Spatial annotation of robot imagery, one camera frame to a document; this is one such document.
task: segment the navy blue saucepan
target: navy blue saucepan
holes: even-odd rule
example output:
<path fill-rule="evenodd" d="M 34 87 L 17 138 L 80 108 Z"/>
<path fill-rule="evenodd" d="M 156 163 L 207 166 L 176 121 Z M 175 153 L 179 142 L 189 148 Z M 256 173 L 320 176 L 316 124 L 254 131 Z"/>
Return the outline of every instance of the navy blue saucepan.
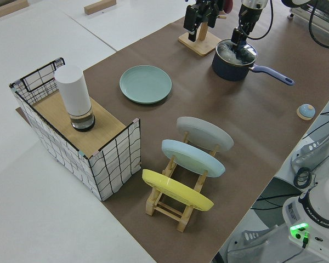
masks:
<path fill-rule="evenodd" d="M 239 50 L 233 50 L 232 41 L 226 39 L 219 42 L 215 48 L 212 69 L 219 77 L 229 81 L 242 80 L 249 71 L 252 71 L 266 73 L 287 85 L 295 84 L 292 79 L 269 67 L 256 65 L 254 63 L 256 58 L 257 52 L 250 44 L 246 44 Z"/>

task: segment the light blue plate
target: light blue plate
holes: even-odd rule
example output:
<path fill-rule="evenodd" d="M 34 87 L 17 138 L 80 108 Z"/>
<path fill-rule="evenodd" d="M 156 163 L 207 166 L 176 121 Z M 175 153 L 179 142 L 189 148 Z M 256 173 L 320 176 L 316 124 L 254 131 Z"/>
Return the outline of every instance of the light blue plate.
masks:
<path fill-rule="evenodd" d="M 159 102 L 169 94 L 172 81 L 162 69 L 141 65 L 123 73 L 120 87 L 128 99 L 141 104 L 151 104 Z"/>
<path fill-rule="evenodd" d="M 208 171 L 207 177 L 219 177 L 225 172 L 224 165 L 216 158 L 181 141 L 163 140 L 162 152 L 169 159 L 175 156 L 174 162 L 176 164 L 196 174 L 202 175 Z"/>

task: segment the wooden base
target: wooden base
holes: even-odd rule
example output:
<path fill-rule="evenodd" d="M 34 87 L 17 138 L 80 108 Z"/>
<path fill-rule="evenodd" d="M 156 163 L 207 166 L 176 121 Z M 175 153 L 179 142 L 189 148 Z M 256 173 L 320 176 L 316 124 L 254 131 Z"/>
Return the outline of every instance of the wooden base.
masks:
<path fill-rule="evenodd" d="M 185 132 L 183 142 L 188 143 L 188 132 Z M 215 156 L 215 154 L 218 151 L 219 146 L 217 145 L 216 148 L 211 151 L 209 154 L 211 156 Z M 177 164 L 174 162 L 174 156 L 171 158 L 169 163 L 167 164 L 166 168 L 162 171 L 162 174 L 171 177 Z M 197 182 L 195 184 L 194 190 L 196 192 L 201 192 L 203 183 L 205 182 L 205 179 L 207 177 L 207 171 L 204 172 L 204 174 L 200 175 L 197 179 Z M 169 216 L 170 218 L 178 221 L 177 230 L 179 232 L 184 232 L 186 225 L 189 222 L 189 219 L 191 217 L 192 211 L 194 210 L 193 206 L 186 205 L 183 212 L 180 212 L 164 203 L 162 203 L 161 200 L 162 192 L 157 190 L 155 187 L 152 188 L 152 192 L 150 196 L 148 197 L 146 201 L 146 208 L 145 211 L 148 215 L 153 215 L 154 211 L 157 210 L 161 212 L 164 215 Z"/>
<path fill-rule="evenodd" d="M 221 41 L 220 38 L 216 37 L 210 32 L 207 32 L 206 38 L 202 41 L 199 40 L 198 37 L 196 38 L 195 42 L 190 41 L 188 40 L 188 36 L 189 33 L 185 33 L 178 38 L 178 41 L 186 45 L 188 48 L 190 48 L 200 56 L 206 56 L 207 54 L 215 50 L 215 47 Z"/>
<path fill-rule="evenodd" d="M 28 6 L 29 4 L 27 0 L 16 0 L 12 3 L 3 5 L 0 7 L 0 18 Z"/>
<path fill-rule="evenodd" d="M 92 98 L 90 100 L 95 116 L 95 126 L 86 132 L 77 131 L 72 127 L 69 114 L 58 91 L 33 105 L 48 122 L 88 158 L 126 127 L 96 101 Z"/>
<path fill-rule="evenodd" d="M 101 0 L 96 3 L 87 5 L 84 7 L 84 12 L 87 15 L 94 14 L 100 10 L 106 9 L 116 4 L 116 0 Z"/>

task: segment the wooden board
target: wooden board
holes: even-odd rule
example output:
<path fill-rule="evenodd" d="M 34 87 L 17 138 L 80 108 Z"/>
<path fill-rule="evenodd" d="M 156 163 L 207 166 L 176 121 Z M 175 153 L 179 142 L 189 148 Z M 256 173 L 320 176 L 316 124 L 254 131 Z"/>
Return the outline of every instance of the wooden board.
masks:
<path fill-rule="evenodd" d="M 178 41 L 186 45 L 194 52 L 198 53 L 200 56 L 206 56 L 207 54 L 215 50 L 216 45 L 221 41 L 220 38 L 216 37 L 210 32 L 207 32 L 206 38 L 203 41 L 198 40 L 198 37 L 196 37 L 196 41 L 193 42 L 191 40 L 188 40 L 188 36 L 189 33 L 184 33 L 178 38 Z"/>
<path fill-rule="evenodd" d="M 27 0 L 16 0 L 15 2 L 8 3 L 0 7 L 0 17 L 11 14 L 28 6 L 29 4 Z"/>
<path fill-rule="evenodd" d="M 92 98 L 90 100 L 95 116 L 95 126 L 86 132 L 77 131 L 72 127 L 58 91 L 33 105 L 44 118 L 88 158 L 126 127 L 96 101 Z"/>
<path fill-rule="evenodd" d="M 96 3 L 87 5 L 84 7 L 84 12 L 87 15 L 94 14 L 95 12 L 98 12 L 100 10 L 106 9 L 108 7 L 111 7 L 116 4 L 116 0 L 101 0 Z"/>

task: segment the wooden plate stand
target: wooden plate stand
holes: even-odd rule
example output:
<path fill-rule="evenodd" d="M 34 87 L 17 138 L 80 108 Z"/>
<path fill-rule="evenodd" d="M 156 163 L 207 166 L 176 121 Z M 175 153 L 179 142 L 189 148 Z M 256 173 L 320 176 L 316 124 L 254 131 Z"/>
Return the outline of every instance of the wooden plate stand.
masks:
<path fill-rule="evenodd" d="M 184 134 L 184 139 L 183 142 L 184 143 L 189 143 L 188 141 L 188 132 L 186 131 Z M 211 151 L 209 154 L 211 156 L 215 156 L 216 152 L 218 151 L 219 146 L 217 145 L 217 147 Z M 167 164 L 166 168 L 162 171 L 162 174 L 164 176 L 167 177 L 171 177 L 177 164 L 174 162 L 174 158 L 175 156 L 172 156 L 171 160 L 169 160 L 169 163 Z M 199 175 L 197 182 L 195 184 L 194 190 L 197 192 L 201 192 L 203 183 L 205 182 L 205 179 L 207 177 L 207 171 L 204 172 L 204 174 Z M 161 202 L 161 198 L 162 197 L 162 192 L 160 192 L 159 190 L 157 190 L 155 187 L 152 188 L 151 194 L 148 197 L 147 201 L 146 201 L 146 213 L 148 215 L 153 215 L 154 211 L 157 210 L 159 212 L 161 212 L 162 214 L 165 214 L 167 216 L 169 216 L 170 218 L 178 221 L 178 225 L 177 225 L 177 230 L 180 232 L 184 232 L 184 229 L 186 227 L 186 225 L 189 222 L 189 219 L 191 217 L 191 213 L 193 211 L 193 206 L 192 205 L 186 205 L 185 209 L 183 212 L 180 212 L 172 207 L 170 207 L 169 205 L 166 205 L 165 203 Z"/>
<path fill-rule="evenodd" d="M 208 25 L 206 22 L 202 23 L 198 30 L 199 33 L 195 42 L 188 39 L 189 33 L 184 33 L 181 35 L 178 38 L 178 41 L 186 45 L 200 56 L 206 56 L 215 49 L 216 45 L 221 41 L 221 39 L 207 31 Z"/>

